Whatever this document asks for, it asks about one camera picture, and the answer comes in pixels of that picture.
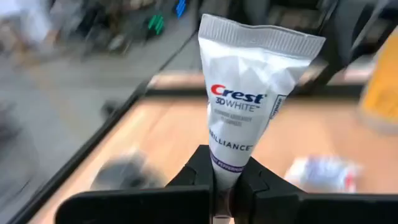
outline toothpaste tube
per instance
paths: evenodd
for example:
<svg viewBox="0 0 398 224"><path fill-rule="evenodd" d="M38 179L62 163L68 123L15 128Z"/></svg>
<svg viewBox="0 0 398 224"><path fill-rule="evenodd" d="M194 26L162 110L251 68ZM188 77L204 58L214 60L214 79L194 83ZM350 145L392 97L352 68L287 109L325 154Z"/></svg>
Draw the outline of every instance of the toothpaste tube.
<svg viewBox="0 0 398 224"><path fill-rule="evenodd" d="M325 38L208 14L202 17L198 38L211 160L218 190L227 191Z"/></svg>

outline blue object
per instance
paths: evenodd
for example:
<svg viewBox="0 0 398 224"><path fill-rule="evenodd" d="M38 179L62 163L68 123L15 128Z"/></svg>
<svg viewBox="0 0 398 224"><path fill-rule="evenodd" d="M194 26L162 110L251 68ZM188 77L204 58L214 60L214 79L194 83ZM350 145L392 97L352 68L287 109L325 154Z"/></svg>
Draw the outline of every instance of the blue object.
<svg viewBox="0 0 398 224"><path fill-rule="evenodd" d="M177 13L177 18L180 18L187 8L186 0L179 0L177 6L175 7L175 12Z"/></svg>

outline crest 3d white toothpaste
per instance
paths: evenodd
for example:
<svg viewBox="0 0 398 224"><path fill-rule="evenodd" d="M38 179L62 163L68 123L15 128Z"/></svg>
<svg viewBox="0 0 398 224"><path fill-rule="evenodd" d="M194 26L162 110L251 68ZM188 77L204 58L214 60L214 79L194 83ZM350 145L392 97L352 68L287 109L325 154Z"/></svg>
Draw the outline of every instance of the crest 3d white toothpaste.
<svg viewBox="0 0 398 224"><path fill-rule="evenodd" d="M211 159L217 188L223 191L234 185L325 38L208 14L202 17L198 38Z"/></svg>

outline yellow object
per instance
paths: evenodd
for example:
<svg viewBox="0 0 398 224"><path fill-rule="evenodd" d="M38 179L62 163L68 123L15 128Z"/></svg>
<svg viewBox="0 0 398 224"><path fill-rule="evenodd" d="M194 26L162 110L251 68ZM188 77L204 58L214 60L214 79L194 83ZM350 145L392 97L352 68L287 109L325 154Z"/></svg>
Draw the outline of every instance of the yellow object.
<svg viewBox="0 0 398 224"><path fill-rule="evenodd" d="M398 123L398 29L384 43L363 95L362 110Z"/></svg>

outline purple label stripe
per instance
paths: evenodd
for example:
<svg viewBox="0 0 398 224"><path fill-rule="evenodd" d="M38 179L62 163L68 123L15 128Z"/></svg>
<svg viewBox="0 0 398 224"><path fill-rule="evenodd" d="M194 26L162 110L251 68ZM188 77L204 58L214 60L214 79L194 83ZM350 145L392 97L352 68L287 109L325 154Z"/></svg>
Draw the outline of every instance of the purple label stripe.
<svg viewBox="0 0 398 224"><path fill-rule="evenodd" d="M244 166L242 166L242 167L231 166L231 165L226 164L225 162L217 159L211 150L210 150L210 157L215 164L217 164L219 167L223 168L224 170L228 170L230 172L235 172L235 173L240 173L244 169Z"/></svg>

